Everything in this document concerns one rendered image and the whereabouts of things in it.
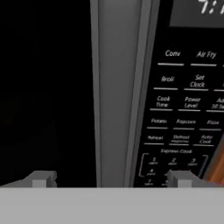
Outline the black microwave oven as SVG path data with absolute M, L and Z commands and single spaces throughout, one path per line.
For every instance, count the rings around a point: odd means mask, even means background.
M 165 187 L 168 171 L 204 180 L 223 144 L 224 0 L 153 0 L 124 184 Z

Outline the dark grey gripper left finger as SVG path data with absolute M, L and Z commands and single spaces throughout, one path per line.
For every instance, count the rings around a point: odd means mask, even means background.
M 1 188 L 47 188 L 56 187 L 56 171 L 34 171 L 26 178 L 1 185 Z

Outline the brown wooden cupboard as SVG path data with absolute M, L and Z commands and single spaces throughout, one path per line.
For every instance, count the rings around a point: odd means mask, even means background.
M 206 187 L 224 187 L 224 144 L 219 145 L 206 169 Z

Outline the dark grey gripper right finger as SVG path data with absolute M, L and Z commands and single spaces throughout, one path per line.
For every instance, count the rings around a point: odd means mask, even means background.
M 198 178 L 190 171 L 168 171 L 167 186 L 176 188 L 217 188 L 220 185 Z

